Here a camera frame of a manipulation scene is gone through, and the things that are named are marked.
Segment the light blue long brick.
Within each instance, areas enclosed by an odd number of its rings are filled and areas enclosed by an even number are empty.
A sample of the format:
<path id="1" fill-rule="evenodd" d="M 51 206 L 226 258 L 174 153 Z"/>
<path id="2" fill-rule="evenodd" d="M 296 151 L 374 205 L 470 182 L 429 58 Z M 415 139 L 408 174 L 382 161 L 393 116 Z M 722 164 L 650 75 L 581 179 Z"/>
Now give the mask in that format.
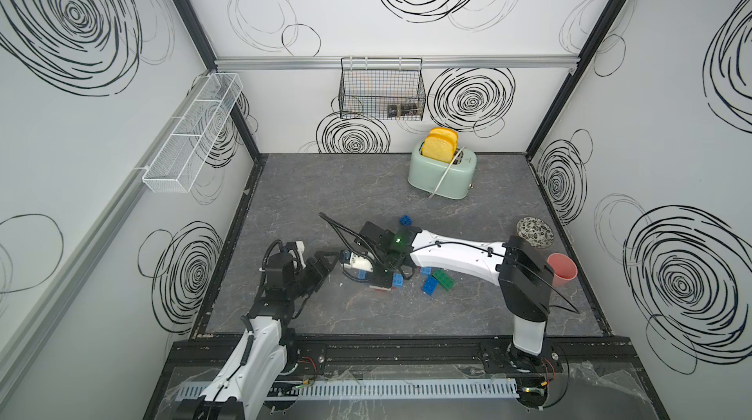
<path id="1" fill-rule="evenodd" d="M 393 282 L 392 282 L 393 288 L 403 288 L 403 282 L 405 282 L 405 279 L 403 279 L 403 275 L 399 273 L 395 273 L 393 275 Z"/>

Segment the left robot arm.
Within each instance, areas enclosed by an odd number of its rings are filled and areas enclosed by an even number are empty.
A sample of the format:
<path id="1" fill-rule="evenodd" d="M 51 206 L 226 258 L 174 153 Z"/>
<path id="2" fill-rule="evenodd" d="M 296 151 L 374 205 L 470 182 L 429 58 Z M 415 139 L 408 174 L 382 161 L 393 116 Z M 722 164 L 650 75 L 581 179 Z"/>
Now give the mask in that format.
<path id="1" fill-rule="evenodd" d="M 198 398 L 186 398 L 174 419 L 255 419 L 280 374 L 296 367 L 295 331 L 289 327 L 340 263 L 340 254 L 318 251 L 303 259 L 297 242 L 272 242 L 262 258 L 254 304 L 242 317 L 245 331 Z"/>

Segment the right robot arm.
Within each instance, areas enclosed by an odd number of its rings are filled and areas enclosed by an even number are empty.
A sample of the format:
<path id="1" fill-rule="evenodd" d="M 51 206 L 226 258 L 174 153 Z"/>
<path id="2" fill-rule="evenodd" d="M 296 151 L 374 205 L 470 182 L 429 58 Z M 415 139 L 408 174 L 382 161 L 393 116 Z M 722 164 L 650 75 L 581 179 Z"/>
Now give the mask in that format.
<path id="1" fill-rule="evenodd" d="M 429 267 L 494 284 L 514 317 L 513 349 L 528 357 L 542 356 L 554 272 L 524 239 L 511 236 L 503 242 L 475 242 L 412 225 L 392 232 L 370 221 L 354 231 L 323 212 L 319 217 L 345 245 L 345 267 L 372 277 L 404 275 L 406 267 Z"/>

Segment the blue square brick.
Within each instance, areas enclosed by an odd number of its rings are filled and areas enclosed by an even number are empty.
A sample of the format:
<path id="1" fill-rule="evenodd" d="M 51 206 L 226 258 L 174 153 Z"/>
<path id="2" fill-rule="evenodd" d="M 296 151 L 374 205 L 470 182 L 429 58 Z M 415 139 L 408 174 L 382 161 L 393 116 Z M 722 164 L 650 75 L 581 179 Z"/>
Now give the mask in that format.
<path id="1" fill-rule="evenodd" d="M 433 276 L 429 276 L 422 286 L 422 292 L 428 296 L 433 296 L 438 286 L 439 282 Z"/>

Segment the green flat brick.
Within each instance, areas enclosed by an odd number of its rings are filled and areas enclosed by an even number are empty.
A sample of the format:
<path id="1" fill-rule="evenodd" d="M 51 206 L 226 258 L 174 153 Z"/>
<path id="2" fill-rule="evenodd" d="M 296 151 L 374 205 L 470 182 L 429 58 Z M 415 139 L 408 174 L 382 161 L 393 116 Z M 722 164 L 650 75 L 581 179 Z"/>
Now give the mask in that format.
<path id="1" fill-rule="evenodd" d="M 446 291 L 452 290 L 452 288 L 454 288 L 454 285 L 456 284 L 454 282 L 454 279 L 452 279 L 452 277 L 450 277 L 450 275 L 448 275 L 448 273 L 444 272 L 444 270 L 442 269 L 435 269 L 432 272 L 432 277 Z"/>

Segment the mint green toaster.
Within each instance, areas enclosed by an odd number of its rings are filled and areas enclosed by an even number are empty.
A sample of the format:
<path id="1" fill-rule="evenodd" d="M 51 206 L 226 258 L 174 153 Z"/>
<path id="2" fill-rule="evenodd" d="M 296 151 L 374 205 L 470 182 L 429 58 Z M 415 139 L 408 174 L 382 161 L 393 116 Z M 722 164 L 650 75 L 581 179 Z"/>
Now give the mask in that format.
<path id="1" fill-rule="evenodd" d="M 409 184 L 421 191 L 451 200 L 464 199 L 471 188 L 478 159 L 468 149 L 463 150 L 450 165 L 421 155 L 423 144 L 416 145 L 410 155 Z"/>

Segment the yellow toast slice front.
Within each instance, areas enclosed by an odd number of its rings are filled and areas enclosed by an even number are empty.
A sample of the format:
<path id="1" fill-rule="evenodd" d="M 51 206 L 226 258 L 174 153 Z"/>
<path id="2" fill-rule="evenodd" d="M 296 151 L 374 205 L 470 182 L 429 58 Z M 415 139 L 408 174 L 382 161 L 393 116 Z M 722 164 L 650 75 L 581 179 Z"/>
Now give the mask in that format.
<path id="1" fill-rule="evenodd" d="M 433 161 L 451 163 L 456 153 L 454 141 L 441 135 L 430 134 L 426 137 L 421 148 L 421 155 Z"/>

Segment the yellow toast slice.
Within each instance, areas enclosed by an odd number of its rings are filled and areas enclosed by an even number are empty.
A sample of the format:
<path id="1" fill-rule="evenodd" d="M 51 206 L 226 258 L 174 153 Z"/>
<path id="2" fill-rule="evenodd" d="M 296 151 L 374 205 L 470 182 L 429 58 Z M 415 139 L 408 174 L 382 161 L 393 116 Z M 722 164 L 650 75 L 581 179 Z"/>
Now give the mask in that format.
<path id="1" fill-rule="evenodd" d="M 429 135 L 442 137 L 446 141 L 449 141 L 455 150 L 458 147 L 458 133 L 454 130 L 444 128 L 444 127 L 435 127 L 430 130 Z"/>
<path id="2" fill-rule="evenodd" d="M 451 163 L 456 153 L 454 141 L 441 135 L 430 134 L 426 137 L 421 148 L 421 155 L 433 161 Z"/>

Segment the yellow toast slice back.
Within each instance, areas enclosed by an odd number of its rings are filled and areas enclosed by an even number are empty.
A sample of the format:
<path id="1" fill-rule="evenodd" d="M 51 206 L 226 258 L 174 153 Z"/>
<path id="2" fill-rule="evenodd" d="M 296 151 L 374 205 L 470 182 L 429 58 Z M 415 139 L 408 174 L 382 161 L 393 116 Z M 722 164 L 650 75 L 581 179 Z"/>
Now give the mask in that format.
<path id="1" fill-rule="evenodd" d="M 442 137 L 446 141 L 449 141 L 455 150 L 458 147 L 458 133 L 454 130 L 444 128 L 444 127 L 435 127 L 430 130 L 429 135 Z"/>

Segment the dark object in basket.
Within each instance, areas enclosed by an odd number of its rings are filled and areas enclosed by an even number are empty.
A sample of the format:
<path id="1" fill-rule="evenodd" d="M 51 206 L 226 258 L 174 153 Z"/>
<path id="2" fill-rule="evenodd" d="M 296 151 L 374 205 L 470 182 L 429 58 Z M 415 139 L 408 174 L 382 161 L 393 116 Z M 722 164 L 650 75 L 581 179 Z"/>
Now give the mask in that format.
<path id="1" fill-rule="evenodd" d="M 422 110 L 417 104 L 389 104 L 387 118 L 412 118 L 421 116 Z"/>

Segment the speckled plate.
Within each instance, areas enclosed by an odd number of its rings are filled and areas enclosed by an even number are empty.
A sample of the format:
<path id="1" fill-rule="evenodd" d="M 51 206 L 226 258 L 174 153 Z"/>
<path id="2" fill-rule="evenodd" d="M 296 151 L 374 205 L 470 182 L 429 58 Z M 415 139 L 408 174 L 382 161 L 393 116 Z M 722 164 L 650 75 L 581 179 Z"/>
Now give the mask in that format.
<path id="1" fill-rule="evenodd" d="M 516 232 L 519 237 L 539 250 L 551 247 L 555 239 L 551 227 L 544 220 L 534 216 L 521 218 L 516 224 Z"/>

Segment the pink cup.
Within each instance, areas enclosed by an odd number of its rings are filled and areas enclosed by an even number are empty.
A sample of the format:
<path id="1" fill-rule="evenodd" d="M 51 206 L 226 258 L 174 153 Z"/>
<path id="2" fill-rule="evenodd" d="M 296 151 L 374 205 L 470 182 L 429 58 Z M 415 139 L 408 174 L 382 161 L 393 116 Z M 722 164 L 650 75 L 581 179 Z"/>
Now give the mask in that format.
<path id="1" fill-rule="evenodd" d="M 552 253 L 546 260 L 554 272 L 553 286 L 561 287 L 578 277 L 577 264 L 565 253 Z"/>

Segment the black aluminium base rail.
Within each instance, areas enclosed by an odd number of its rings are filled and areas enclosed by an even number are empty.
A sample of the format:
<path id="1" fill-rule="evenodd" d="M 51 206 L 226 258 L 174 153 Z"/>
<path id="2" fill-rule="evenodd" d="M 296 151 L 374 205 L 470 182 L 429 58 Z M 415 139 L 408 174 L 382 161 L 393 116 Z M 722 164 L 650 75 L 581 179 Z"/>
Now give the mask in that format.
<path id="1" fill-rule="evenodd" d="M 166 365 L 221 366 L 240 337 L 219 334 L 172 345 Z M 454 364 L 479 362 L 493 373 L 503 369 L 503 356 L 512 345 L 509 336 L 375 336 L 298 335 L 293 359 L 319 373 L 334 366 Z M 565 337 L 544 340 L 542 355 L 565 361 L 634 360 L 638 357 L 625 337 Z"/>

